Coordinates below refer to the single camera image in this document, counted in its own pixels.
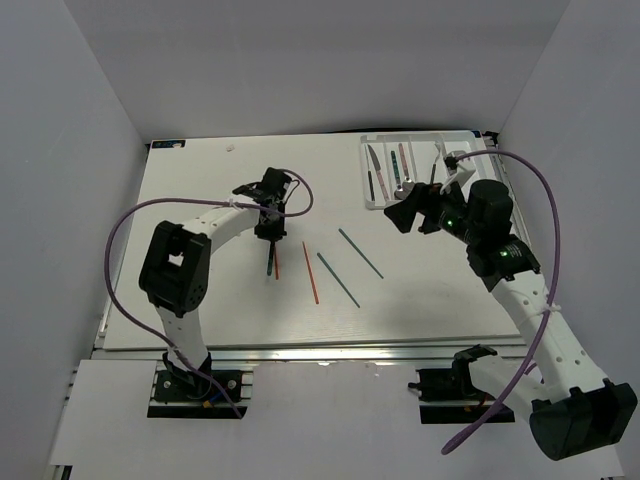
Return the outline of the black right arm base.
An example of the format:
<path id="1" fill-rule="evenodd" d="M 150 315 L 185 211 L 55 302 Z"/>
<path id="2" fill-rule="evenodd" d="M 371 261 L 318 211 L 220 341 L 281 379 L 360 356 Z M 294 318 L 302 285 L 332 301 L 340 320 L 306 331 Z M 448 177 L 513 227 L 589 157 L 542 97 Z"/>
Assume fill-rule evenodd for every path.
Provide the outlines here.
<path id="1" fill-rule="evenodd" d="M 417 380 L 407 384 L 418 395 L 423 425 L 471 425 L 493 404 L 495 398 L 474 387 L 469 364 L 497 352 L 485 345 L 475 345 L 454 355 L 448 368 L 424 368 Z"/>

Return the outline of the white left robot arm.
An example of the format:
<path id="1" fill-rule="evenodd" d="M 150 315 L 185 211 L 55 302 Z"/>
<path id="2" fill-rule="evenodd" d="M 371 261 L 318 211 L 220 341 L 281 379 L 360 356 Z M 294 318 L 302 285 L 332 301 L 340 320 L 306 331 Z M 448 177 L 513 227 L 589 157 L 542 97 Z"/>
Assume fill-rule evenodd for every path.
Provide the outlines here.
<path id="1" fill-rule="evenodd" d="M 274 265 L 275 244 L 286 236 L 286 196 L 292 177 L 267 168 L 262 179 L 232 191 L 233 200 L 185 223 L 158 224 L 143 262 L 139 287 L 158 313 L 170 341 L 163 363 L 188 398 L 199 399 L 211 387 L 211 359 L 201 332 L 199 306 L 209 283 L 211 256 L 246 230 L 269 244 L 267 272 Z"/>

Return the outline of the knife with pink handle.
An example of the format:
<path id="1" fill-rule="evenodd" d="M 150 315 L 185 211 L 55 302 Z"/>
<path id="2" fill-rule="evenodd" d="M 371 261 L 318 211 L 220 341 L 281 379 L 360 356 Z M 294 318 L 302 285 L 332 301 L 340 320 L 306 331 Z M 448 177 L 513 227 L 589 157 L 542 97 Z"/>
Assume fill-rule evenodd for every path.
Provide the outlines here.
<path id="1" fill-rule="evenodd" d="M 384 178 L 383 178 L 383 174 L 382 174 L 381 164 L 380 164 L 379 158 L 378 158 L 375 150 L 373 149 L 373 147 L 371 145 L 368 145 L 367 149 L 368 149 L 368 152 L 369 152 L 370 157 L 371 157 L 371 162 L 373 164 L 373 168 L 374 168 L 374 171 L 376 173 L 376 177 L 377 177 L 378 184 L 379 184 L 381 192 L 382 192 L 383 199 L 385 201 L 388 201 L 389 200 L 389 195 L 388 195 L 388 191 L 387 191 L 387 188 L 386 188 L 386 185 L 385 185 L 385 182 L 384 182 Z"/>

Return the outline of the spoon with teal handle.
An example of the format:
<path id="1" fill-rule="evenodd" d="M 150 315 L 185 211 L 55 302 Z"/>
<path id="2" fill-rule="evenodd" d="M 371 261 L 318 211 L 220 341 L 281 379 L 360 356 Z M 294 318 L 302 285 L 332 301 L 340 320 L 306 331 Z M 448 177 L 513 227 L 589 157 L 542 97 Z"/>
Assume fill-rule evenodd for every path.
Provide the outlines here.
<path id="1" fill-rule="evenodd" d="M 404 194 L 403 179 L 401 178 L 401 175 L 400 175 L 400 168 L 399 168 L 399 163 L 398 163 L 396 152 L 394 150 L 392 150 L 391 153 L 390 153 L 390 156 L 391 156 L 391 163 L 392 163 L 394 181 L 396 183 L 396 190 L 395 190 L 394 196 L 397 199 L 400 199 L 402 197 L 402 195 Z"/>

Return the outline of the curved blade dark-handled knife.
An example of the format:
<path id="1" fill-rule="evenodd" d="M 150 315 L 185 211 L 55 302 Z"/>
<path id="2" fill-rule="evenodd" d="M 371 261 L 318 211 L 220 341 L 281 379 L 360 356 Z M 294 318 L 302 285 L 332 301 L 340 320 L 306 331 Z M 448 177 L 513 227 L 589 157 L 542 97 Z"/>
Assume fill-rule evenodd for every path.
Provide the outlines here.
<path id="1" fill-rule="evenodd" d="M 434 148 L 436 150 L 436 155 L 431 164 L 430 177 L 429 177 L 430 184 L 435 183 L 437 169 L 438 169 L 438 162 L 443 158 L 443 154 L 445 153 L 445 145 L 442 141 L 435 142 Z"/>

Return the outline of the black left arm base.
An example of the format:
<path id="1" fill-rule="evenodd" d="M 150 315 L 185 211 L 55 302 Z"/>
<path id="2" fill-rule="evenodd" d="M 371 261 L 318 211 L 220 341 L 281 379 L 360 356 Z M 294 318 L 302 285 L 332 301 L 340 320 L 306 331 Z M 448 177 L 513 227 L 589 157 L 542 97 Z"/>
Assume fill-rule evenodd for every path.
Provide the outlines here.
<path id="1" fill-rule="evenodd" d="M 151 419 L 238 420 L 248 409 L 251 374 L 242 370 L 213 370 L 220 387 L 201 378 L 192 385 L 166 368 L 158 369 L 147 408 Z"/>

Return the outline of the knife with black handle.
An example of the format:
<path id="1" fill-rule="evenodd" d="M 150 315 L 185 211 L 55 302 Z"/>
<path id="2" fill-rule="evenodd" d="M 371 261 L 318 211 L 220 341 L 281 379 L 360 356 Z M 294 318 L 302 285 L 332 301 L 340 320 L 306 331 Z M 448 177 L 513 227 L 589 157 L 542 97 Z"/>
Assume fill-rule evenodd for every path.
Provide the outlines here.
<path id="1" fill-rule="evenodd" d="M 367 179 L 368 179 L 368 187 L 369 187 L 370 199 L 371 199 L 371 202 L 375 203 L 375 190 L 374 190 L 373 176 L 372 176 L 371 170 L 367 171 Z"/>

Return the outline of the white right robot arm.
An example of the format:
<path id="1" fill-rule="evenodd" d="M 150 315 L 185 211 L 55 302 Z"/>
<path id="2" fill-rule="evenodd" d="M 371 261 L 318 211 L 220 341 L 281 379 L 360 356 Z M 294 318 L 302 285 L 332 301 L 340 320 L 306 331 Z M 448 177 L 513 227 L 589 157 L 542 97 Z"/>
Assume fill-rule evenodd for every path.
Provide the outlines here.
<path id="1" fill-rule="evenodd" d="M 514 370 L 487 346 L 457 353 L 451 384 L 461 397 L 498 397 L 514 387 L 505 405 L 526 421 L 542 452 L 561 460 L 618 443 L 637 407 L 627 383 L 615 384 L 577 340 L 549 299 L 540 265 L 512 233 L 513 201 L 499 181 L 478 180 L 467 194 L 458 184 L 406 182 L 384 214 L 398 230 L 424 217 L 423 234 L 444 231 L 462 241 L 473 272 L 507 312 L 526 344 L 541 380 L 514 377 Z"/>

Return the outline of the teal chopstick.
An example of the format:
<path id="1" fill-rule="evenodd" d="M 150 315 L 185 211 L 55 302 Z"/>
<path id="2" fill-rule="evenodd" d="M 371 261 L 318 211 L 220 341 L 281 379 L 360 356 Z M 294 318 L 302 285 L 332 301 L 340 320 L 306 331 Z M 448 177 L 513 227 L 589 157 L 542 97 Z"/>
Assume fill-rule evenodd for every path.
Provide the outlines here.
<path id="1" fill-rule="evenodd" d="M 384 275 L 373 264 L 373 262 L 367 257 L 367 255 L 360 249 L 360 247 L 351 239 L 351 237 L 342 228 L 338 228 L 338 233 L 345 239 L 345 241 L 356 251 L 356 253 L 363 259 L 363 261 L 375 272 L 380 278 L 384 279 Z"/>
<path id="2" fill-rule="evenodd" d="M 349 288 L 346 286 L 343 280 L 339 277 L 339 275 L 336 273 L 336 271 L 333 269 L 333 267 L 330 265 L 330 263 L 327 261 L 324 255 L 320 252 L 317 252 L 316 256 L 320 260 L 320 262 L 324 265 L 324 267 L 327 269 L 329 274 L 333 277 L 333 279 L 337 282 L 340 288 L 344 291 L 344 293 L 349 297 L 352 303 L 356 306 L 356 308 L 361 308 L 361 305 L 358 302 L 358 300 L 355 298 L 355 296 L 352 294 L 352 292 L 349 290 Z"/>

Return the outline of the spoon with pink handle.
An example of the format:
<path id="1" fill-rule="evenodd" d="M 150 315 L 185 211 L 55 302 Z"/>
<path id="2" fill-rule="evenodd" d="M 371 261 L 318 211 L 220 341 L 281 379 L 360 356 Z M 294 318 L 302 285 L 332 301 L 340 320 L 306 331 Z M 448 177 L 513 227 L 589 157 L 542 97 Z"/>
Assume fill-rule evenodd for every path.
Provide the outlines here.
<path id="1" fill-rule="evenodd" d="M 413 183 L 413 180 L 411 178 L 410 171 L 409 171 L 409 164 L 408 164 L 408 161 L 407 161 L 405 148 L 404 148 L 404 145 L 402 143 L 398 144 L 398 151 L 399 151 L 399 155 L 400 155 L 401 168 L 402 168 L 402 172 L 403 172 L 403 176 L 404 176 L 404 182 L 403 183 Z"/>

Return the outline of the fork with teal handle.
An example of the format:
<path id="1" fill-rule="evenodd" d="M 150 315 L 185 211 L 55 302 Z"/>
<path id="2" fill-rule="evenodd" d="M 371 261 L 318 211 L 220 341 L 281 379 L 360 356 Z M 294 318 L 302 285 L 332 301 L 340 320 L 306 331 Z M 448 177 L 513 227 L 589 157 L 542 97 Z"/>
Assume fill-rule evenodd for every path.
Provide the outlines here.
<path id="1" fill-rule="evenodd" d="M 267 276 L 270 277 L 273 274 L 274 271 L 274 263 L 275 263 L 275 241 L 271 241 L 269 242 L 269 249 L 268 249 L 268 258 L 267 258 Z"/>

